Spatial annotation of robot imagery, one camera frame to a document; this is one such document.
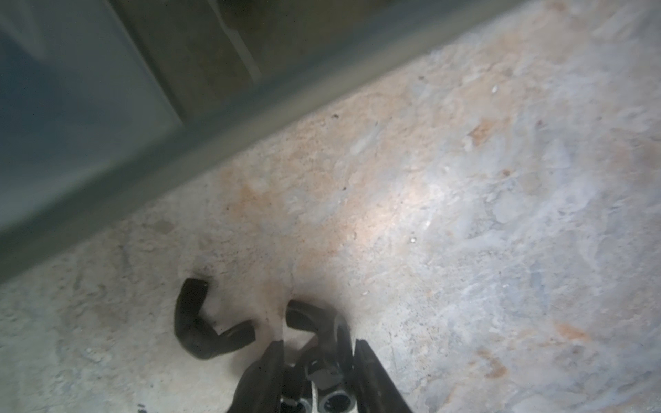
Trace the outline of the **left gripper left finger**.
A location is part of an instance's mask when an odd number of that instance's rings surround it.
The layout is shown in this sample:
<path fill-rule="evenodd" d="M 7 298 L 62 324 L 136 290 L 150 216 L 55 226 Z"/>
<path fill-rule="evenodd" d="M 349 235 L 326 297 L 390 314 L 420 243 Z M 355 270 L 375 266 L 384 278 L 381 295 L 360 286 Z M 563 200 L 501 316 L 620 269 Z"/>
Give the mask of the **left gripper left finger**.
<path fill-rule="evenodd" d="M 284 367 L 284 342 L 274 341 L 245 370 L 227 413 L 279 412 Z"/>

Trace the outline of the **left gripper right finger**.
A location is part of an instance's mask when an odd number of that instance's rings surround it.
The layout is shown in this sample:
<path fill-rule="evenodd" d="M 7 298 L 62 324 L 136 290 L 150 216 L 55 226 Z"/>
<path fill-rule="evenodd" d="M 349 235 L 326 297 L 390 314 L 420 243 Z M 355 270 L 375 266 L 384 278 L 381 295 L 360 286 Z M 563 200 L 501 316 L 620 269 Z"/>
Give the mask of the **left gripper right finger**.
<path fill-rule="evenodd" d="M 359 413 L 412 413 L 366 340 L 356 340 L 353 360 Z"/>

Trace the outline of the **clear green organizer box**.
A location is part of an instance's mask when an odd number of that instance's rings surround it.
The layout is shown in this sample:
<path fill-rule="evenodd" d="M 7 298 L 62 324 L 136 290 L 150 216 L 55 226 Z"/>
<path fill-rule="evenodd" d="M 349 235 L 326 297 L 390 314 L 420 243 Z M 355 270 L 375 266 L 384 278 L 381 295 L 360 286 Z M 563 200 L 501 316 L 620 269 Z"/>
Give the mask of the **clear green organizer box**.
<path fill-rule="evenodd" d="M 513 1 L 4 1 L 10 280 Z"/>

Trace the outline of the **black wing nut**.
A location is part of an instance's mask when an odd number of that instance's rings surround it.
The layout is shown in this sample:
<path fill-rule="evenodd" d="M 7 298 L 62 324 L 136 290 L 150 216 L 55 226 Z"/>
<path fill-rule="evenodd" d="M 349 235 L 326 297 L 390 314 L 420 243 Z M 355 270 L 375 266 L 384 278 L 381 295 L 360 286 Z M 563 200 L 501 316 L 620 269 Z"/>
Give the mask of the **black wing nut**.
<path fill-rule="evenodd" d="M 301 356 L 306 375 L 315 384 L 328 388 L 346 379 L 353 369 L 349 325 L 342 314 L 300 300 L 287 303 L 286 323 L 289 328 L 310 332 L 317 344 Z"/>
<path fill-rule="evenodd" d="M 182 284 L 174 311 L 174 332 L 178 342 L 192 356 L 209 360 L 240 350 L 256 341 L 251 320 L 217 333 L 201 310 L 208 294 L 205 280 L 188 278 Z"/>

